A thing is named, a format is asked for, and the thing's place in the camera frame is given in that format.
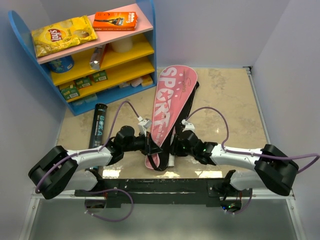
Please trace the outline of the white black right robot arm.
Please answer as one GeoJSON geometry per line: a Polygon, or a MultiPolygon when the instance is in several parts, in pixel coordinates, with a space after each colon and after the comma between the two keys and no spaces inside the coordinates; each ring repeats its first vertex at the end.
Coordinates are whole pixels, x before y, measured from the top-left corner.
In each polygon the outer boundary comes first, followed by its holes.
{"type": "Polygon", "coordinates": [[[192,156],[203,165],[227,165],[245,169],[230,171],[218,188],[233,197],[239,191],[267,188],[280,196],[288,196],[298,174],[298,165],[272,144],[263,148],[226,147],[216,142],[203,142],[191,130],[175,134],[170,146],[174,156],[192,156]]]}

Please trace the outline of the black BOKA shuttlecock tube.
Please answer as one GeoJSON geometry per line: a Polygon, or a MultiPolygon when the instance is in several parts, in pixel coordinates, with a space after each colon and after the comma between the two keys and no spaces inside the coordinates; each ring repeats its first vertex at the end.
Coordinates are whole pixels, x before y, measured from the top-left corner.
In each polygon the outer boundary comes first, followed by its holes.
{"type": "Polygon", "coordinates": [[[97,103],[94,108],[93,121],[88,148],[97,148],[103,145],[104,126],[108,106],[97,103]]]}

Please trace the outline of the pink SPORT racket bag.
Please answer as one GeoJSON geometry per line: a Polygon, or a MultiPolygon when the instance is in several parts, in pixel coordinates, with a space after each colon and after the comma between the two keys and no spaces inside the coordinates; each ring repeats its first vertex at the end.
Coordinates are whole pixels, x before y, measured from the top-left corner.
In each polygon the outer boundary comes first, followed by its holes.
{"type": "Polygon", "coordinates": [[[168,167],[172,136],[182,130],[198,86],[198,75],[189,66],[168,66],[159,74],[150,136],[162,152],[145,158],[147,168],[162,172],[168,167]]]}

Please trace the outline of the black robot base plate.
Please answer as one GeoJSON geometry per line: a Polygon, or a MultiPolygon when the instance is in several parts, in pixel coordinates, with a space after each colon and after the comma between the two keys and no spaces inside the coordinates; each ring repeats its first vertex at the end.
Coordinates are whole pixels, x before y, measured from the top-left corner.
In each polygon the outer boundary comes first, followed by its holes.
{"type": "Polygon", "coordinates": [[[134,204],[153,205],[205,205],[220,207],[231,205],[235,199],[250,196],[249,190],[241,194],[235,190],[223,190],[223,178],[163,178],[163,179],[102,179],[90,191],[75,191],[75,196],[93,198],[106,196],[107,208],[119,208],[131,201],[134,204]]]}

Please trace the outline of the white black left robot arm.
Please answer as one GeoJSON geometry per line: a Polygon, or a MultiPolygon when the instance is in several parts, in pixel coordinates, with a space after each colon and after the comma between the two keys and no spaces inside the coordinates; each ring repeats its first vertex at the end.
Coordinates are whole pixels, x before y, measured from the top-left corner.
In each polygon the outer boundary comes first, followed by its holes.
{"type": "Polygon", "coordinates": [[[123,126],[105,146],[85,150],[66,150],[53,147],[28,173],[35,184],[35,192],[50,200],[65,190],[85,190],[99,196],[104,184],[90,168],[104,167],[119,162],[126,152],[140,151],[151,157],[161,153],[149,131],[135,136],[131,126],[123,126]]]}

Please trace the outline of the pink badminton racket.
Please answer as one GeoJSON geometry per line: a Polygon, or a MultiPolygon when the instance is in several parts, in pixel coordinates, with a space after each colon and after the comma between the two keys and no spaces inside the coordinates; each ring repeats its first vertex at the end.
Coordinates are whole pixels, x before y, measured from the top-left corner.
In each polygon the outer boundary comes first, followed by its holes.
{"type": "Polygon", "coordinates": [[[168,158],[168,167],[173,168],[174,166],[175,166],[175,156],[170,154],[168,158]]]}

